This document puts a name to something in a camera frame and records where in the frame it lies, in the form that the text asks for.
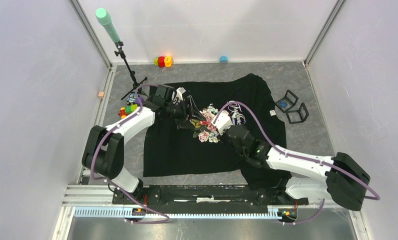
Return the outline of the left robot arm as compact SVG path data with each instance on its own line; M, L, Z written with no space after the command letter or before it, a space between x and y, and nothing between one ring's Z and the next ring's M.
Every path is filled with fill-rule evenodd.
M143 200L142 181L124 168L125 144L156 118L172 118L184 124L190 120L205 121L193 97L183 87L151 84L149 97L140 101L134 112L108 126L91 128L82 157L82 165L94 180L105 180L125 191L132 204Z

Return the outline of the blue round brooch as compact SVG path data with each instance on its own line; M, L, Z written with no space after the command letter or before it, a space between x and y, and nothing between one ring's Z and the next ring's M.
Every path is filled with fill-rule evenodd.
M282 101L279 102L279 106L280 106L282 109L285 109L285 108L288 107L288 103L287 103L286 101L282 100Z

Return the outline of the black floral t-shirt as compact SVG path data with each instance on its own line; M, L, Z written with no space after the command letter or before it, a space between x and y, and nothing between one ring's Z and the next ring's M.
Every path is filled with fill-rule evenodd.
M261 77L250 73L229 82L176 82L172 87L192 95L205 121L192 120L179 129L172 118L157 119L145 137L145 177L240 170L252 189L276 187L291 177L288 171L250 165L210 123L224 107L232 123L244 125L253 137L286 147L285 124L271 115L275 102Z

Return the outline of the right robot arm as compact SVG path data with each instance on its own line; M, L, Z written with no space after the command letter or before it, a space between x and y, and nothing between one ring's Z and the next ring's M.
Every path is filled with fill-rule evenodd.
M351 211L362 209L371 177L348 154L317 156L291 151L253 137L244 125L230 126L222 134L248 164L303 176L281 182L275 191L278 202L288 204L293 199L320 198Z

